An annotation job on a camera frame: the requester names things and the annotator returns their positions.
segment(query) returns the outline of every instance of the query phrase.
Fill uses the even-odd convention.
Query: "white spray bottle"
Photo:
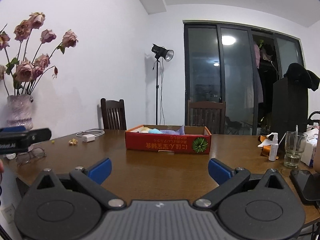
[[[270,133],[267,137],[269,137],[270,135],[273,135],[273,140],[271,143],[271,147],[270,147],[270,154],[269,154],[269,161],[275,161],[276,157],[277,157],[277,152],[278,152],[278,133],[273,132]]]

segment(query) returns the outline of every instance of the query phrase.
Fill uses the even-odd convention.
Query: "flower vase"
[[[7,98],[8,127],[24,126],[26,130],[33,128],[30,95],[8,96]]]

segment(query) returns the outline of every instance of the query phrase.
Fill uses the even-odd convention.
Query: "black cloth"
[[[304,87],[311,88],[313,91],[319,88],[320,78],[299,63],[291,63],[284,77],[292,81],[299,81]]]

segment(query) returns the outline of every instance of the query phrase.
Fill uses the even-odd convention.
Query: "eyeglasses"
[[[17,154],[16,161],[18,162],[19,165],[21,165],[21,164],[30,162],[32,158],[40,159],[45,156],[46,156],[46,153],[44,152],[44,149],[35,148],[27,153]]]

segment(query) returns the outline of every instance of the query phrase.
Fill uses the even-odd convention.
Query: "window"
[[[303,65],[299,41],[256,28],[205,23],[185,24],[184,39],[186,124],[188,100],[224,101],[226,134],[267,132],[273,83],[289,64]]]

